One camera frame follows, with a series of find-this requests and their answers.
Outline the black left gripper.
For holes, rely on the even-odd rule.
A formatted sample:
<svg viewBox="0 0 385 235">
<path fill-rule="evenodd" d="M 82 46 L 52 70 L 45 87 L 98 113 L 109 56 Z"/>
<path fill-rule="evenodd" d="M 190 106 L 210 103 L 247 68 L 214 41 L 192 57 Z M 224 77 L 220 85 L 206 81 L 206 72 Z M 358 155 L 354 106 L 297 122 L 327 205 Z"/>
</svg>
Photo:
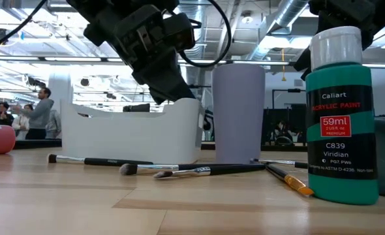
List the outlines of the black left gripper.
<svg viewBox="0 0 385 235">
<path fill-rule="evenodd" d="M 164 18 L 154 4 L 84 3 L 82 16 L 88 21 L 85 38 L 95 46 L 109 44 L 157 104 L 195 99 L 176 62 L 179 51 L 195 46 L 186 14 Z"/>
</svg>

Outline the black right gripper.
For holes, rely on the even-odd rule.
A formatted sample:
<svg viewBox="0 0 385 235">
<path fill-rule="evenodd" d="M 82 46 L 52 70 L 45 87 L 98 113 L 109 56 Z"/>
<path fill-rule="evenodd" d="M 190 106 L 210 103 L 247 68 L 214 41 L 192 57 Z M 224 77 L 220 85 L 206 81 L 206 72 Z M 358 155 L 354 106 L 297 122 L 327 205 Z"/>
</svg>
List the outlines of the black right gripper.
<svg viewBox="0 0 385 235">
<path fill-rule="evenodd" d="M 373 43 L 374 36 L 385 27 L 385 11 L 380 10 L 380 1 L 368 0 L 310 0 L 309 10 L 318 16 L 316 33 L 343 26 L 357 27 L 361 31 L 362 49 Z M 305 80 L 311 73 L 311 51 L 304 49 L 293 68 L 303 71 Z"/>
</svg>

